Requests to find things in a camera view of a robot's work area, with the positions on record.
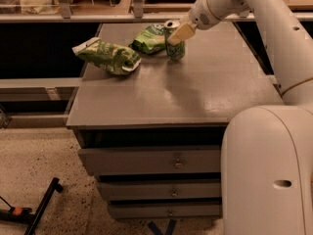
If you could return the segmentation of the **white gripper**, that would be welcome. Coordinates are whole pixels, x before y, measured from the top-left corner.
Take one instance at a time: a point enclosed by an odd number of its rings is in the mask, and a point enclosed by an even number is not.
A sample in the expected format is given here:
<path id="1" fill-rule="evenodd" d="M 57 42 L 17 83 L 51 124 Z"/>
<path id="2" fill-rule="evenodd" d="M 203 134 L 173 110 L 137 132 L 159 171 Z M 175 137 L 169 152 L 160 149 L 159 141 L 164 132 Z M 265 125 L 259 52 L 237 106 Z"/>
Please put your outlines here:
<path id="1" fill-rule="evenodd" d="M 168 43 L 173 46 L 192 38 L 196 33 L 196 28 L 208 30 L 217 25 L 219 20 L 209 9 L 207 0 L 197 0 L 192 5 L 189 15 L 184 15 L 179 22 L 181 25 L 167 39 Z"/>

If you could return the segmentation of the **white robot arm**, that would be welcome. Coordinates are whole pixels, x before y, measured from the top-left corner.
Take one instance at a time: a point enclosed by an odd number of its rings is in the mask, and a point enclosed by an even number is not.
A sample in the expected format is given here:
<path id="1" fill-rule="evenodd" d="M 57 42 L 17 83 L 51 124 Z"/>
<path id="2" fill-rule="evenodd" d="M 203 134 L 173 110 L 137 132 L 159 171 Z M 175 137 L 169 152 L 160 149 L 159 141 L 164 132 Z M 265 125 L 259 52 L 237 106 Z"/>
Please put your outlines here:
<path id="1" fill-rule="evenodd" d="M 177 44 L 251 11 L 275 82 L 235 114 L 221 146 L 224 235 L 313 235 L 313 39 L 284 0 L 197 0 Z"/>

